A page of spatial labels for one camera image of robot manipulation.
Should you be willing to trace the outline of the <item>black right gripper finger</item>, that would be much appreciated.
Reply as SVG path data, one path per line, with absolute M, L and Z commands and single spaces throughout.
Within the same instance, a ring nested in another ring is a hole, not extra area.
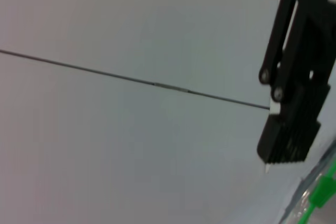
M 265 164 L 302 162 L 320 129 L 335 63 L 335 4 L 280 0 L 259 81 L 280 112 L 267 118 L 257 145 Z

